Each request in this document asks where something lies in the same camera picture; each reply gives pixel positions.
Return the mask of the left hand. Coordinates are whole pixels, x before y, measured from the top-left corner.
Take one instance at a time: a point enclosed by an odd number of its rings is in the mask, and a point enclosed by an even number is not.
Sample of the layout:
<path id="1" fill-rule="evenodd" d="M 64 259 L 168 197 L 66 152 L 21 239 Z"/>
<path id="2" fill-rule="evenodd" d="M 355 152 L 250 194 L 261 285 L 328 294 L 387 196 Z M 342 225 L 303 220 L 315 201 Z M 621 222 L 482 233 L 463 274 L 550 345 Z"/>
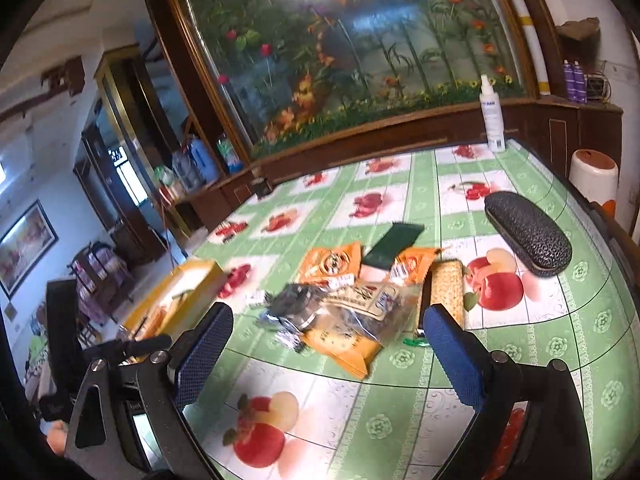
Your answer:
<path id="1" fill-rule="evenodd" d="M 47 433 L 47 444 L 57 456 L 63 456 L 68 436 L 68 425 L 64 420 L 52 422 Z"/>

